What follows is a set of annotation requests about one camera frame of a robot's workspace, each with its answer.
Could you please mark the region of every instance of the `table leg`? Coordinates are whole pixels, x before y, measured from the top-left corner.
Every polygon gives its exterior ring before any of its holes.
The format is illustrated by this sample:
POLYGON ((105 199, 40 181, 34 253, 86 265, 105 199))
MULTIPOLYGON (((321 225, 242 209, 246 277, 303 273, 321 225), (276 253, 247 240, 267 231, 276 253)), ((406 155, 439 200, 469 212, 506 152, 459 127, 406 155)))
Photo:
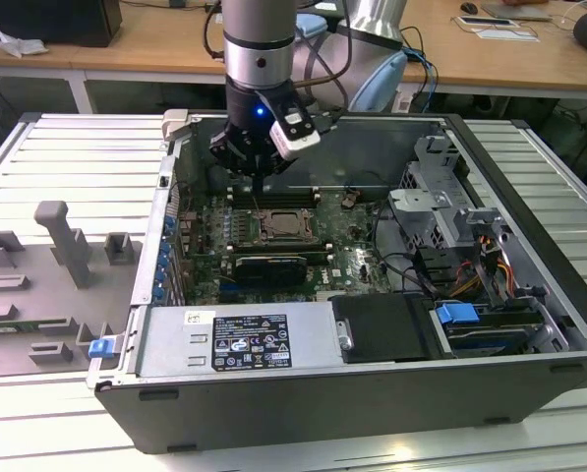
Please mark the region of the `table leg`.
POLYGON ((96 106, 89 96, 88 87, 86 86, 86 73, 84 71, 68 71, 66 78, 70 85, 70 91, 73 94, 77 110, 80 114, 96 113, 96 106))

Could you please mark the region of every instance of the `black plastic cover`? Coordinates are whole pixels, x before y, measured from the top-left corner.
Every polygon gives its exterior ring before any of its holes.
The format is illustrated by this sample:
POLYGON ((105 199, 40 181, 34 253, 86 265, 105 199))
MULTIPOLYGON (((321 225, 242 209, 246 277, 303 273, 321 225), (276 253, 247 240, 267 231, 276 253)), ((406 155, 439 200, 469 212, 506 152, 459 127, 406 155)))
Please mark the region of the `black plastic cover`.
POLYGON ((421 295, 377 293, 332 299, 337 322, 349 325, 354 348, 343 351, 347 364, 441 359, 429 315, 430 299, 421 295))

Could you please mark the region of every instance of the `wooden desk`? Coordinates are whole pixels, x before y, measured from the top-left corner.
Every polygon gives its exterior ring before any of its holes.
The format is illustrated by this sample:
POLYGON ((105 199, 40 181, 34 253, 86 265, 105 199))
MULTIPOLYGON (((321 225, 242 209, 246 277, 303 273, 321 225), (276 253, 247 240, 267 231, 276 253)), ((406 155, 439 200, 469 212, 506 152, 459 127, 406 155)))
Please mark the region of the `wooden desk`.
MULTIPOLYGON (((167 4, 166 0, 149 2, 167 4)), ((401 22, 403 27, 417 26, 421 30, 427 56, 440 71, 438 91, 587 98, 587 51, 576 43, 570 31, 532 22, 540 42, 481 39, 451 20, 462 14, 461 3, 462 0, 411 0, 401 22)), ((569 6, 552 1, 542 8, 561 15, 569 6)), ((67 80, 83 113, 93 111, 86 89, 86 81, 90 80, 224 83, 223 65, 211 60, 202 48, 202 10, 125 4, 121 8, 123 26, 109 47, 48 44, 48 54, 23 59, 0 50, 0 76, 67 80)), ((570 17, 577 19, 584 13, 578 7, 570 17)), ((572 28, 572 22, 564 26, 572 28)), ((220 48, 221 25, 213 22, 210 36, 213 47, 220 48)), ((419 47, 414 31, 406 32, 406 37, 419 47)), ((422 66, 409 64, 401 89, 416 89, 423 80, 422 66)))
MULTIPOLYGON (((559 29, 553 23, 525 22, 524 25, 530 25, 539 36, 540 42, 482 39, 462 30, 451 20, 463 15, 459 9, 461 3, 461 0, 412 1, 402 18, 403 27, 415 25, 422 32, 427 57, 440 70, 439 91, 485 88, 491 94, 554 97, 573 97, 575 92, 587 92, 587 50, 577 43, 571 31, 559 29)), ((552 15, 563 15, 570 5, 551 1, 538 7, 552 15)), ((569 17, 577 20, 585 13, 587 10, 576 7, 569 17)), ((480 8, 479 16, 488 14, 480 8)), ((554 21, 567 29, 574 25, 573 22, 561 25, 561 17, 555 17, 554 21)), ((405 35, 414 47, 419 47, 414 31, 407 31, 405 35)), ((405 81, 417 82, 418 78, 411 72, 412 69, 405 81)))

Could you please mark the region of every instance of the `computer mouse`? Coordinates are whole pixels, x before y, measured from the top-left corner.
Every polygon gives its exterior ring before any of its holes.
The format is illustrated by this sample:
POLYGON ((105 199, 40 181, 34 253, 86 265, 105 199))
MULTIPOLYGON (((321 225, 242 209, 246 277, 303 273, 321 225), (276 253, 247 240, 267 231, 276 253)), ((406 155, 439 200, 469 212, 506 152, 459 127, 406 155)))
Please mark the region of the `computer mouse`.
POLYGON ((479 9, 474 3, 464 2, 461 4, 461 10, 466 12, 468 15, 476 15, 479 13, 479 9))

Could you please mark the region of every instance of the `aluminum profile table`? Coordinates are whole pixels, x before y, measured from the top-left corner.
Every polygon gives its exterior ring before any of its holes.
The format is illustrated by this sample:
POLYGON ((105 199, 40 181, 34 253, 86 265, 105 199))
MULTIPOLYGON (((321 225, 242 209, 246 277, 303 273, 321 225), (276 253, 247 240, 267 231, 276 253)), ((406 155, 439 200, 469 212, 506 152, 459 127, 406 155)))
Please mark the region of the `aluminum profile table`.
MULTIPOLYGON (((510 122, 467 123, 587 283, 587 187, 533 131, 510 122)), ((484 205, 493 207, 477 178, 468 178, 484 205)))
MULTIPOLYGON (((108 229, 142 238, 147 195, 164 154, 160 125, 159 116, 102 115, 44 115, 21 124, 0 150, 0 205, 26 208, 45 196, 63 198, 73 209, 71 224, 90 238, 108 229), (121 163, 136 170, 125 172, 121 163)), ((469 126, 587 280, 587 189, 530 131, 509 122, 469 126)), ((0 228, 13 223, 26 244, 44 242, 32 216, 16 211, 14 217, 0 212, 0 228)), ((84 377, 0 379, 0 471, 587 470, 587 389, 561 396, 518 425, 147 456, 134 449, 84 377)))

